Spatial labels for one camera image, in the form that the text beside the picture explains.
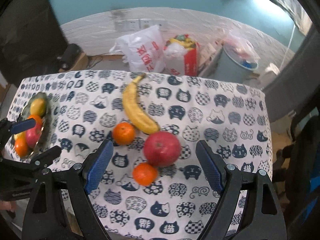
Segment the yellow-green pear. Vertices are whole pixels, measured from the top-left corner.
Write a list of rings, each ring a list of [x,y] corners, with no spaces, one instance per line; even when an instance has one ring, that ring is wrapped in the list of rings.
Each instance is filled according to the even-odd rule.
[[[37,98],[32,101],[30,106],[30,114],[44,116],[47,110],[47,102],[44,98]]]

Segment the white wall sockets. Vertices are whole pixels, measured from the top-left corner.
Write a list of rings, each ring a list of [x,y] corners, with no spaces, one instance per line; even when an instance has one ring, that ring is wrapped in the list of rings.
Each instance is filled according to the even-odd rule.
[[[128,19],[128,20],[116,20],[114,26],[116,31],[127,32],[127,31],[139,31],[142,29],[149,28],[153,25],[159,26],[160,29],[167,27],[167,21],[164,19]]]

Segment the red white bag with items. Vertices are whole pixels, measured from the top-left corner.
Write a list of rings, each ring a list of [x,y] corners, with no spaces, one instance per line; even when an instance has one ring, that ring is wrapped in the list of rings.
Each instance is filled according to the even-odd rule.
[[[197,76],[199,44],[188,34],[169,38],[164,46],[165,71],[174,76]]]

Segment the black cylindrical speaker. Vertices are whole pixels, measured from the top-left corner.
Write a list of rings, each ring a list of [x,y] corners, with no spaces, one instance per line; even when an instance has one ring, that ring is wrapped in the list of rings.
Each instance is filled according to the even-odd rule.
[[[58,58],[60,68],[62,70],[70,70],[78,60],[81,53],[82,49],[77,44],[69,44],[65,52]]]

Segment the large red apple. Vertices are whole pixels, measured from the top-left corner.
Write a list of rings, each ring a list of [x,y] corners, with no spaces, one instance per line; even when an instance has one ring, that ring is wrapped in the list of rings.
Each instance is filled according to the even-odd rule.
[[[156,167],[172,165],[180,156],[181,144],[178,138],[164,131],[149,135],[144,143],[143,154],[148,163]]]

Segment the white plastic bag red text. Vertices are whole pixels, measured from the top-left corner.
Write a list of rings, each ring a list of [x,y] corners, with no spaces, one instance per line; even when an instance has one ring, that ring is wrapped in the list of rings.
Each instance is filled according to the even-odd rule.
[[[131,72],[161,73],[165,68],[163,49],[159,26],[153,25],[117,38],[109,53],[123,53]]]

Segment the large orange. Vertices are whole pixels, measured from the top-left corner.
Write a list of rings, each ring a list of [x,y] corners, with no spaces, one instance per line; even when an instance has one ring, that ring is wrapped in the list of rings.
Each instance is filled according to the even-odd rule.
[[[17,155],[21,158],[24,158],[28,155],[29,147],[25,138],[19,137],[15,140],[15,151]]]

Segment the small mandarin at left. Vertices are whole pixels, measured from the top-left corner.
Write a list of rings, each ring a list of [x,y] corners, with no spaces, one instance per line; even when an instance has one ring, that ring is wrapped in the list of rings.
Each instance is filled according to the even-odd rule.
[[[129,145],[135,137],[135,128],[128,122],[120,122],[112,131],[112,138],[118,145]]]

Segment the cat pattern tablecloth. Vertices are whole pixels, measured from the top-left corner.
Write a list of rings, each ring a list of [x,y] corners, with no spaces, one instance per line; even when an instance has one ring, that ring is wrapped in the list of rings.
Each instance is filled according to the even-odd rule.
[[[87,70],[24,79],[8,109],[16,120],[32,96],[48,97],[52,120],[43,149],[58,145],[61,155],[51,169],[81,163],[112,130],[128,120],[123,91],[137,76],[118,70]],[[264,94],[236,83],[199,77],[149,73],[138,85],[139,104],[162,131],[181,144],[178,160],[161,168],[158,178],[142,186],[132,177],[145,161],[147,135],[137,132],[132,144],[114,146],[98,188],[90,195],[97,216],[113,237],[196,239],[219,200],[195,154],[204,140],[212,151],[241,171],[269,171],[270,125]]]

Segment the small mandarin orange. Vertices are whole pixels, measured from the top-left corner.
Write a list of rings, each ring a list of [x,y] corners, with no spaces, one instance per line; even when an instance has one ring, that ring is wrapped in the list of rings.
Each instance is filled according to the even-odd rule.
[[[132,177],[139,185],[149,186],[158,177],[158,171],[149,163],[140,163],[133,169]]]

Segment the white kettle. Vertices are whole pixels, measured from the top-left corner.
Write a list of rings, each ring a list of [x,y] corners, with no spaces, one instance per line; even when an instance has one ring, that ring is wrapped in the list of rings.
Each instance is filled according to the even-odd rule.
[[[279,68],[273,64],[273,63],[270,63],[263,71],[263,73],[266,75],[266,74],[273,74],[275,76],[277,76],[279,73],[280,73],[280,70]]]

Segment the clear plastic bag on bin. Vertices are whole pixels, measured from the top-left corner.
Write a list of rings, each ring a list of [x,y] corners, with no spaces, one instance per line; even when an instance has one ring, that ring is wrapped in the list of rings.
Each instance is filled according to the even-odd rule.
[[[223,39],[223,48],[226,53],[239,64],[258,64],[260,56],[249,40],[238,31],[230,30]]]

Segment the teal round bin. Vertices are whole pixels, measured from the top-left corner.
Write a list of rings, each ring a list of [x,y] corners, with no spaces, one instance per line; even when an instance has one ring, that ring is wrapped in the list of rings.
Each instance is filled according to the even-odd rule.
[[[258,63],[242,59],[230,46],[221,47],[201,66],[199,77],[244,83],[258,69]]]

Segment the silver fruit plate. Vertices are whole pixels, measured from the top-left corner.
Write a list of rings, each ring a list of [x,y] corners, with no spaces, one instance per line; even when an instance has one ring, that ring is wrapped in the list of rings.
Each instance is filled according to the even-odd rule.
[[[42,131],[42,133],[41,133],[41,136],[40,136],[37,144],[35,145],[35,147],[34,148],[29,147],[28,155],[24,158],[20,157],[21,159],[32,158],[32,157],[35,157],[36,155],[40,154],[40,152],[43,150],[43,147],[48,139],[48,134],[50,132],[50,124],[52,122],[51,103],[50,103],[50,100],[49,100],[47,94],[44,92],[38,92],[36,94],[31,94],[29,101],[26,103],[26,105],[22,109],[22,112],[19,114],[19,116],[17,118],[17,122],[28,119],[28,116],[31,115],[30,114],[31,103],[33,100],[35,100],[37,98],[44,98],[44,99],[46,99],[46,102],[47,102],[46,113],[44,116],[41,116],[41,119],[42,119],[41,131]]]

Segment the yellow banana at back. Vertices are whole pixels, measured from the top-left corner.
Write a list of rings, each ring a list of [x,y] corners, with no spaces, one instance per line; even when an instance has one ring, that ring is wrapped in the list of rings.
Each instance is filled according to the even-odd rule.
[[[141,132],[151,135],[159,132],[160,127],[149,117],[146,112],[138,104],[138,84],[146,77],[143,73],[131,81],[123,91],[123,108],[128,119]]]

